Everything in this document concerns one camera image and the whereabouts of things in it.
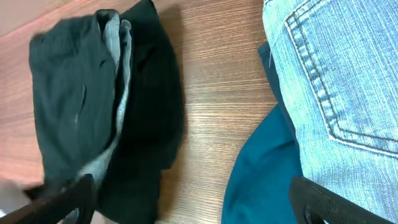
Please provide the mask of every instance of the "black cloth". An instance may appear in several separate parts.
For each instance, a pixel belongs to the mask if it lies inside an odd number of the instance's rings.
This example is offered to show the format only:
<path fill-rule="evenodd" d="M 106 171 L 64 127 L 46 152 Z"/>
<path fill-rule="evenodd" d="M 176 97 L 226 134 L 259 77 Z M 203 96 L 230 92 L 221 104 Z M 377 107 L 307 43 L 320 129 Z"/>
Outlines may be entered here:
<path fill-rule="evenodd" d="M 152 1 L 142 0 L 121 19 L 132 26 L 130 94 L 119 145 L 98 192 L 98 210 L 118 223 L 153 223 L 160 171 L 171 167 L 182 140 L 180 77 Z M 113 138 L 118 82 L 100 27 L 96 15 L 65 19 L 30 43 L 45 185 L 72 179 Z"/>

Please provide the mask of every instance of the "denim seam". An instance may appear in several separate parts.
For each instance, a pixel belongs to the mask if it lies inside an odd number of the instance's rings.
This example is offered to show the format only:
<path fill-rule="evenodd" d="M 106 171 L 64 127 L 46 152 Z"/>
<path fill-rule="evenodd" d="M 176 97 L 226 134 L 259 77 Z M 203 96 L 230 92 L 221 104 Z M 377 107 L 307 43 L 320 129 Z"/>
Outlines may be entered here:
<path fill-rule="evenodd" d="M 300 27 L 300 24 L 299 24 L 299 21 L 298 21 L 298 19 L 300 19 L 306 13 L 311 11 L 320 2 L 322 2 L 322 0 L 317 1 L 316 3 L 314 3 L 314 5 L 310 6 L 305 11 L 300 12 L 300 14 L 296 17 L 296 15 L 297 15 L 296 12 L 298 10 L 300 10 L 301 7 L 306 6 L 308 3 L 310 3 L 310 1 L 308 1 L 305 4 L 299 6 L 294 11 L 292 11 L 291 15 L 286 19 L 285 25 L 288 28 L 288 32 L 289 32 L 290 38 L 293 41 L 293 44 L 294 44 L 295 49 L 296 49 L 296 53 L 297 53 L 297 55 L 298 55 L 298 57 L 300 59 L 302 67 L 305 70 L 306 76 L 307 76 L 308 80 L 310 81 L 310 86 L 311 86 L 311 89 L 312 89 L 312 92 L 313 92 L 315 98 L 317 99 L 318 107 L 322 111 L 321 112 L 322 118 L 323 118 L 324 124 L 325 124 L 325 126 L 326 126 L 326 128 L 328 130 L 328 134 L 331 137 L 335 138 L 335 140 L 339 140 L 342 143 L 352 144 L 353 146 L 362 146 L 365 149 L 373 149 L 371 151 L 374 151 L 374 152 L 381 152 L 381 153 L 386 154 L 388 156 L 397 157 L 398 154 L 396 154 L 394 152 L 391 152 L 391 151 L 388 151 L 388 150 L 384 150 L 384 149 L 380 149 L 380 148 L 377 148 L 377 147 L 374 147 L 374 146 L 370 146 L 370 145 L 367 145 L 367 144 L 359 143 L 357 141 L 353 141 L 352 139 L 347 139 L 347 137 L 344 137 L 344 133 L 343 132 L 347 132 L 347 133 L 351 133 L 351 134 L 357 134 L 359 136 L 364 136 L 366 138 L 376 138 L 376 139 L 380 139 L 380 140 L 397 142 L 395 139 L 381 138 L 381 137 L 378 137 L 378 136 L 370 136 L 370 135 L 367 135 L 367 134 L 356 133 L 356 132 L 353 132 L 353 131 L 348 131 L 348 130 L 340 128 L 340 125 L 338 123 L 338 117 L 337 117 L 336 111 L 335 111 L 335 109 L 334 109 L 334 107 L 333 107 L 333 105 L 331 103 L 331 96 L 330 96 L 329 92 L 327 91 L 327 88 L 326 88 L 326 86 L 324 84 L 324 81 L 321 78 L 320 72 L 319 72 L 317 66 L 315 65 L 315 62 L 313 61 L 313 59 L 311 57 L 311 54 L 309 53 L 308 41 L 306 41 L 307 39 L 305 39 L 305 37 L 303 35 L 303 32 L 302 32 L 302 28 Z M 294 30 L 297 30 L 297 32 L 299 34 L 299 37 L 294 37 L 294 35 L 293 35 Z M 299 47 L 298 47 L 299 43 L 297 42 L 297 39 L 302 39 L 302 42 L 303 42 L 302 46 L 305 47 L 305 51 L 306 51 L 306 53 L 308 55 L 308 59 L 307 60 L 305 60 L 303 58 L 302 54 L 299 52 Z M 315 74 L 316 74 L 315 78 L 311 77 L 310 71 L 308 70 L 309 68 L 308 68 L 307 65 L 305 65 L 305 62 L 310 62 L 311 63 L 311 67 L 312 67 L 312 69 L 314 69 Z M 314 84 L 314 82 L 316 81 L 317 78 L 319 78 L 319 81 L 320 81 L 320 84 L 321 84 L 322 87 L 321 88 L 318 87 L 317 89 L 315 89 L 316 88 L 316 86 L 315 86 L 316 84 Z M 318 92 L 320 90 L 323 90 L 325 92 L 325 95 L 326 95 L 325 99 L 321 99 L 319 97 Z M 324 106 L 322 105 L 322 102 L 324 102 L 324 101 L 327 101 L 328 104 L 330 105 L 329 109 L 328 108 L 324 108 Z M 333 112 L 333 116 L 326 115 L 325 109 L 331 110 Z M 334 127 L 337 127 L 342 132 L 342 134 L 337 135 L 335 133 L 335 130 L 333 129 Z"/>

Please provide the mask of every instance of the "stitching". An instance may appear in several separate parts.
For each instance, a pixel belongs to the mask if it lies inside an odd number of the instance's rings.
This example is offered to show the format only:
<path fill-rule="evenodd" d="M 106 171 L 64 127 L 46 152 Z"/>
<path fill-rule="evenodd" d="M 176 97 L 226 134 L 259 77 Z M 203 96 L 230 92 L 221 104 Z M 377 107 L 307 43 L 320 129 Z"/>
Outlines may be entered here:
<path fill-rule="evenodd" d="M 316 6 L 316 5 L 317 5 L 318 3 L 320 3 L 321 1 L 322 1 L 322 0 L 316 2 L 312 7 L 308 8 L 308 10 L 306 10 L 305 12 L 303 12 L 303 14 L 300 15 L 298 18 L 300 18 L 301 16 L 303 16 L 303 15 L 304 15 L 305 13 L 307 13 L 309 10 L 313 9 L 314 6 Z M 295 27 L 294 29 L 298 29 L 298 31 L 300 32 L 300 35 L 302 36 L 303 40 L 306 40 L 306 39 L 304 38 L 302 29 L 301 29 L 300 26 L 299 26 L 299 22 L 298 22 L 298 20 L 297 20 L 298 18 L 295 18 L 294 15 L 295 15 L 295 11 L 294 11 L 294 12 L 292 13 L 292 15 L 290 16 L 290 17 L 293 17 L 294 22 L 296 23 L 296 27 Z M 289 29 L 291 30 L 290 25 L 292 25 L 292 23 L 289 24 L 288 21 L 286 20 L 286 24 L 289 26 Z M 296 49 L 297 49 L 297 46 L 298 46 L 297 41 L 295 40 L 295 38 L 291 38 L 291 39 L 293 40 L 294 45 L 295 45 L 295 47 L 296 47 Z M 307 44 L 306 44 L 306 41 L 304 41 L 304 46 L 305 46 L 307 52 L 309 52 L 309 51 L 308 51 L 308 46 L 307 46 Z M 302 55 L 299 54 L 299 53 L 298 53 L 297 55 L 299 56 L 300 61 L 302 62 L 302 65 L 304 65 L 304 66 L 303 66 L 304 69 L 305 69 L 306 72 L 309 74 L 310 72 L 308 71 L 307 66 L 305 66 L 305 64 L 304 64 L 304 59 L 303 59 Z M 314 63 L 314 61 L 313 61 L 313 59 L 312 59 L 312 57 L 310 56 L 309 53 L 308 53 L 308 57 L 309 57 L 309 60 L 310 60 L 310 61 L 312 62 L 312 64 L 314 65 L 315 63 Z M 327 95 L 329 104 L 331 105 L 331 109 L 332 109 L 332 111 L 333 111 L 333 114 L 334 114 L 334 116 L 335 116 L 335 119 L 337 120 L 337 122 L 336 122 L 336 123 L 337 123 L 337 127 L 338 127 L 340 130 L 346 131 L 346 132 L 348 132 L 348 133 L 357 134 L 357 135 L 360 135 L 360 136 L 369 137 L 369 138 L 376 138 L 376 139 L 380 139 L 380 140 L 387 140 L 387 141 L 392 141 L 392 142 L 398 142 L 398 141 L 395 140 L 395 139 L 382 138 L 382 137 L 379 137 L 379 136 L 372 136 L 372 135 L 363 134 L 363 133 L 356 133 L 356 132 L 354 132 L 354 131 L 349 131 L 349 130 L 345 130 L 345 129 L 341 128 L 340 125 L 338 124 L 338 117 L 337 117 L 337 115 L 336 115 L 336 111 L 335 111 L 335 109 L 334 109 L 334 107 L 333 107 L 333 105 L 332 105 L 332 103 L 331 103 L 331 100 L 330 100 L 330 94 L 329 94 L 329 92 L 328 92 L 328 90 L 327 90 L 327 88 L 326 88 L 326 86 L 325 86 L 325 84 L 324 84 L 324 81 L 322 80 L 322 77 L 321 77 L 321 75 L 320 75 L 320 72 L 319 72 L 319 70 L 318 70 L 318 68 L 317 68 L 316 66 L 313 66 L 313 67 L 314 67 L 316 73 L 318 74 L 318 78 L 319 78 L 320 81 L 321 81 L 322 87 L 325 89 L 325 93 L 326 93 L 326 95 Z M 317 98 L 318 105 L 320 105 L 320 108 L 321 108 L 321 110 L 322 110 L 322 115 L 323 115 L 323 117 L 324 117 L 325 110 L 324 110 L 322 104 L 320 103 L 321 100 L 320 100 L 320 98 L 318 97 L 317 94 L 315 94 L 315 96 L 316 96 L 316 98 Z M 346 141 L 346 142 L 355 143 L 355 144 L 357 144 L 357 145 L 364 146 L 364 147 L 371 147 L 371 146 L 368 146 L 368 145 L 365 145 L 365 144 L 362 144 L 362 143 L 354 142 L 354 141 L 349 140 L 349 139 L 343 139 L 343 138 L 337 136 L 337 135 L 335 134 L 334 130 L 331 128 L 330 119 L 327 119 L 327 118 L 324 117 L 324 120 L 325 120 L 325 122 L 326 122 L 326 125 L 328 126 L 329 132 L 331 133 L 331 135 L 332 135 L 334 138 L 339 139 L 339 140 L 341 140 L 341 141 L 343 141 L 343 142 Z"/>

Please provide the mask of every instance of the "gray fabric lining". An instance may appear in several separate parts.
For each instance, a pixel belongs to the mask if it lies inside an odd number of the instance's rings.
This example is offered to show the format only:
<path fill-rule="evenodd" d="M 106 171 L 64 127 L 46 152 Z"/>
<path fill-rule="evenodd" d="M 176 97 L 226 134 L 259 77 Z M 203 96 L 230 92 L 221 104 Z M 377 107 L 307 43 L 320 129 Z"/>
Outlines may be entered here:
<path fill-rule="evenodd" d="M 112 140 L 109 147 L 96 159 L 84 166 L 78 173 L 77 178 L 80 178 L 84 174 L 92 174 L 94 178 L 94 183 L 97 188 L 100 187 L 102 180 L 105 177 L 106 169 L 108 168 L 109 161 L 111 160 L 112 153 L 119 143 L 121 131 L 123 128 L 124 114 L 126 111 L 127 99 L 130 92 L 130 59 L 132 50 L 132 37 L 130 35 L 131 25 L 127 20 L 121 21 L 119 24 L 119 14 L 114 11 L 109 11 L 109 13 L 114 13 L 110 20 L 106 23 L 104 32 L 102 34 L 104 43 L 106 44 L 109 52 L 116 65 L 116 75 L 122 74 L 124 79 L 124 91 L 121 101 L 118 105 L 116 112 L 116 134 Z M 119 35 L 122 38 L 122 47 L 125 47 L 122 55 L 122 72 L 118 72 L 119 60 L 121 54 L 121 44 L 119 40 Z"/>

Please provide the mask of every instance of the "clothing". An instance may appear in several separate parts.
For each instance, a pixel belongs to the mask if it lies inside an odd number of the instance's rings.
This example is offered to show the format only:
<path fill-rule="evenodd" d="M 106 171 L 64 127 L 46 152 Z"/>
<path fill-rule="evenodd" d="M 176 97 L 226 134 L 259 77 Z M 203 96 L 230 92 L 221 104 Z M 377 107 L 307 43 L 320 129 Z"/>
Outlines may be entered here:
<path fill-rule="evenodd" d="M 62 20 L 30 43 L 45 171 L 37 192 L 100 170 L 103 215 L 154 223 L 160 172 L 171 167 L 184 127 L 177 60 L 152 1 L 120 17 L 107 12 Z"/>
<path fill-rule="evenodd" d="M 296 223 L 289 202 L 293 177 L 302 176 L 294 127 L 279 90 L 274 61 L 269 66 L 268 43 L 259 47 L 278 105 L 264 118 L 242 147 L 224 196 L 221 222 Z"/>
<path fill-rule="evenodd" d="M 303 174 L 398 222 L 395 1 L 265 1 Z"/>

